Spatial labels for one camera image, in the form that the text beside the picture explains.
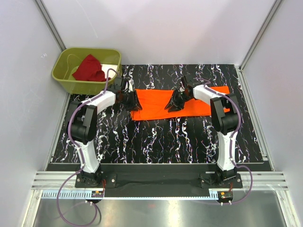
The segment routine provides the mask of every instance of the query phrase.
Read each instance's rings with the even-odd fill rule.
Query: laundry basket
[[[96,49],[96,48],[70,48],[63,51],[52,71],[52,76],[57,80],[64,89],[70,94],[96,95],[105,87],[106,82],[80,81],[75,80],[72,74],[77,70],[81,62],[92,54],[102,64],[104,68],[113,68],[120,75],[122,74],[121,54],[119,51],[112,49]],[[108,85],[113,84],[116,73],[110,71]]]

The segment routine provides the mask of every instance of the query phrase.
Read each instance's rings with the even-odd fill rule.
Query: white wall
[[[303,224],[303,1],[284,1],[244,69],[276,170]]]
[[[274,0],[44,0],[69,47],[123,64],[240,64]]]
[[[46,163],[65,92],[51,78],[60,51],[34,1],[2,1],[0,21],[0,223],[15,227]]]

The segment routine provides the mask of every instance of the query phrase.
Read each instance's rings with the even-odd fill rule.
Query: orange towel
[[[229,93],[228,86],[212,87],[214,90]],[[131,111],[134,121],[158,120],[171,117],[183,116],[210,116],[210,106],[200,100],[191,99],[185,103],[184,109],[176,112],[168,112],[165,106],[169,103],[173,90],[141,90],[137,89],[137,95],[142,106],[142,110]]]

